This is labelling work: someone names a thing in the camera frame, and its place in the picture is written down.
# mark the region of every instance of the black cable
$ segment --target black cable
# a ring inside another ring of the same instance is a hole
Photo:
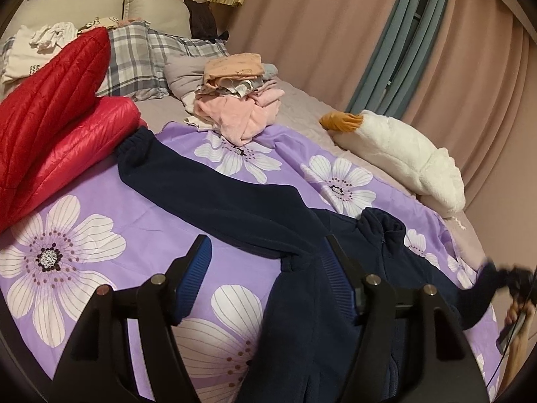
[[[528,301],[530,300],[530,296],[531,296],[531,290],[528,293],[528,296],[526,297],[526,300],[524,300],[524,303],[522,303],[523,305],[528,303]],[[517,316],[517,320],[515,322],[515,325],[513,326],[513,330],[511,331],[511,335],[509,336],[509,339],[507,340],[507,345],[505,346],[504,354],[501,356],[500,362],[499,362],[498,366],[496,367],[496,370],[494,370],[494,373],[492,374],[492,377],[490,378],[489,382],[487,383],[487,388],[490,386],[490,383],[492,382],[492,379],[494,378],[494,376],[496,375],[496,373],[500,369],[501,363],[504,361],[505,356],[507,355],[507,349],[511,345],[511,340],[513,339],[513,336],[515,335],[515,328],[517,327],[518,320],[520,320],[520,315],[521,315],[521,313],[519,313],[518,316]]]

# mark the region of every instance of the pink clothing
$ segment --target pink clothing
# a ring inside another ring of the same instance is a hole
[[[232,144],[242,146],[276,121],[281,101],[276,99],[270,104],[264,104],[266,106],[259,106],[248,96],[237,98],[233,95],[198,95],[194,102],[194,114],[212,119],[218,125],[222,136]]]
[[[274,79],[270,79],[270,80],[267,80],[262,86],[260,86],[259,88],[257,89],[254,89],[253,91],[256,93],[256,94],[259,94],[267,89],[271,89],[271,88],[275,88],[276,87],[276,80]]]
[[[273,101],[280,99],[284,94],[285,92],[283,90],[272,88],[262,91],[259,94],[252,92],[248,94],[248,96],[252,98],[258,106],[266,107]]]

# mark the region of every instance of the pink curtain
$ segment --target pink curtain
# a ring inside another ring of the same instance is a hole
[[[403,120],[460,168],[470,204],[509,135],[525,85],[528,33],[500,0],[448,0]]]
[[[396,0],[245,0],[231,53],[256,52],[280,77],[345,110]]]

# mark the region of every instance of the plaid pillow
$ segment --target plaid pillow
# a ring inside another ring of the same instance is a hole
[[[97,96],[128,96],[136,101],[162,98],[167,89],[160,88],[152,62],[148,25],[135,22],[109,32],[110,66]]]
[[[7,41],[4,43],[4,46],[2,47],[2,56],[0,56],[0,78],[2,78],[2,76],[4,75],[5,69],[7,67],[7,59],[9,58],[11,49],[13,48],[14,41],[15,37],[12,36],[7,39]]]
[[[200,39],[191,39],[180,36],[168,35],[149,29],[149,43],[153,52],[153,63],[158,78],[160,89],[171,93],[170,88],[164,77],[164,66],[166,64],[166,55],[170,52],[178,52],[183,56],[191,57],[224,57],[229,56],[224,41],[216,40],[202,41]]]

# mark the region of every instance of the gray pillow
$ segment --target gray pillow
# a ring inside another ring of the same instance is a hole
[[[207,57],[170,54],[164,66],[164,76],[171,92],[180,99],[203,83]]]

